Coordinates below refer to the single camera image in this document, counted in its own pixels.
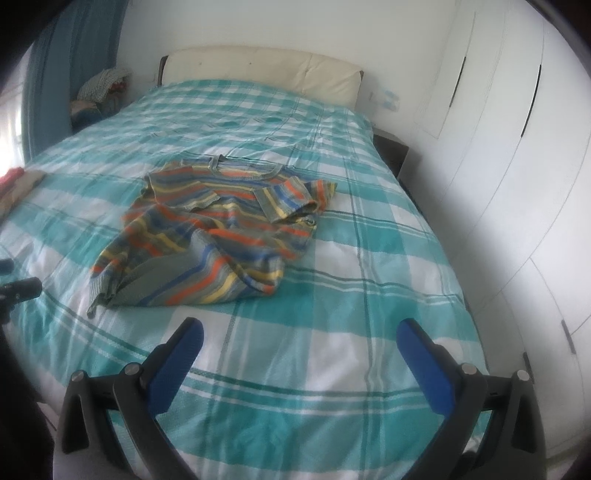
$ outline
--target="black nightstand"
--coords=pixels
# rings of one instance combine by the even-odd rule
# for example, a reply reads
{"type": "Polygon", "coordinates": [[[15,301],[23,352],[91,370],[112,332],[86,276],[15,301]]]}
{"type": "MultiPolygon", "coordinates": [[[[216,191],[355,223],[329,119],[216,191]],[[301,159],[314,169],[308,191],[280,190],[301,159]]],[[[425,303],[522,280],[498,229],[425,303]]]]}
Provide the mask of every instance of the black nightstand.
{"type": "Polygon", "coordinates": [[[408,153],[408,146],[400,143],[394,135],[375,129],[374,147],[390,171],[398,178],[408,153]]]}

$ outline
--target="white wall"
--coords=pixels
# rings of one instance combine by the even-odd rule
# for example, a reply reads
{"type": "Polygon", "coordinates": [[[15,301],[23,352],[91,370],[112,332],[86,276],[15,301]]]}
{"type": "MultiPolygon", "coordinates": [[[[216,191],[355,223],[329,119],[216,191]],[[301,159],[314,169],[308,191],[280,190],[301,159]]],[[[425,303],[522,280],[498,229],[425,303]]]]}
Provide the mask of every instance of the white wall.
{"type": "Polygon", "coordinates": [[[155,84],[160,57],[191,46],[281,47],[347,60],[365,72],[357,110],[409,141],[455,6],[456,0],[131,0],[118,64],[134,71],[136,98],[155,84]],[[380,89],[399,97],[397,112],[369,101],[380,89]]]}

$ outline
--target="wardrobe door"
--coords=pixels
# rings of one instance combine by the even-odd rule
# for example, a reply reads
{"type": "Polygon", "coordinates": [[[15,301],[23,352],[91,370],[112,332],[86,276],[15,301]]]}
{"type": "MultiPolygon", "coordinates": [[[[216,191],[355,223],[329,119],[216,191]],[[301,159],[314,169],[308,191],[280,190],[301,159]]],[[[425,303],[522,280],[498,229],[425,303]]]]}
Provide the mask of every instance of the wardrobe door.
{"type": "Polygon", "coordinates": [[[495,194],[530,111],[540,73],[544,24],[524,0],[512,2],[501,57],[476,132],[431,227],[453,258],[495,194]]]}
{"type": "Polygon", "coordinates": [[[572,334],[573,345],[579,359],[581,377],[583,379],[583,395],[586,411],[585,429],[591,428],[591,322],[584,322],[572,334]]]}
{"type": "Polygon", "coordinates": [[[420,162],[408,177],[402,175],[402,182],[429,221],[439,214],[438,203],[452,182],[482,114],[499,60],[508,4],[508,0],[483,0],[478,4],[462,78],[441,134],[434,138],[422,128],[415,133],[413,149],[420,155],[420,162]]]}
{"type": "Polygon", "coordinates": [[[569,331],[575,332],[591,316],[589,147],[569,198],[532,259],[546,279],[569,331]]]}
{"type": "Polygon", "coordinates": [[[462,67],[474,29],[477,3],[478,0],[462,0],[457,8],[437,80],[420,122],[422,129],[435,138],[441,133],[453,94],[461,80],[462,67]]]}
{"type": "Polygon", "coordinates": [[[584,433],[583,383],[561,315],[535,264],[528,260],[503,289],[523,338],[546,439],[547,455],[584,433]]]}
{"type": "Polygon", "coordinates": [[[590,133],[591,80],[564,38],[544,21],[540,81],[523,137],[465,247],[452,259],[476,313],[550,229],[577,176],[590,133]]]}
{"type": "Polygon", "coordinates": [[[510,377],[515,371],[528,368],[521,333],[503,292],[474,317],[474,323],[491,375],[510,377]]]}

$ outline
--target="headboard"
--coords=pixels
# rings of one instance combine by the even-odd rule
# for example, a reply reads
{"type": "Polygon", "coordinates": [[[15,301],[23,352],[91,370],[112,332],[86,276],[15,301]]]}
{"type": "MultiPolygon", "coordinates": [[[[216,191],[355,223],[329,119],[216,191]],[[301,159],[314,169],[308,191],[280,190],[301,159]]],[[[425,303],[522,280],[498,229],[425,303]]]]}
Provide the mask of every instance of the headboard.
{"type": "Polygon", "coordinates": [[[162,57],[158,85],[184,80],[248,80],[351,110],[363,71],[324,55],[283,48],[207,46],[162,57]]]}

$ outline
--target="teal and white checkered bedding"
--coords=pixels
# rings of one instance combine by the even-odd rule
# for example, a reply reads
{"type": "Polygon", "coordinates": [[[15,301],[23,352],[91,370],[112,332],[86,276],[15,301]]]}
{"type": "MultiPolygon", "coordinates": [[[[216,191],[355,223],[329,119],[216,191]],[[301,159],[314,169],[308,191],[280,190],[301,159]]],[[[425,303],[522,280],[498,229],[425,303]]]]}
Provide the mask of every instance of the teal and white checkered bedding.
{"type": "Polygon", "coordinates": [[[346,108],[201,80],[152,90],[35,158],[30,167],[48,175],[3,224],[0,257],[15,260],[12,278],[36,275],[44,284],[39,299],[14,310],[7,334],[47,401],[59,411],[74,370],[105,375],[142,362],[194,316],[204,348],[159,422],[199,478],[400,478],[441,418],[396,348],[398,322],[417,319],[458,361],[484,369],[484,360],[441,245],[371,136],[369,122],[346,108]],[[89,269],[120,230],[143,175],[213,154],[338,183],[277,293],[99,309],[88,319],[89,269]]]}

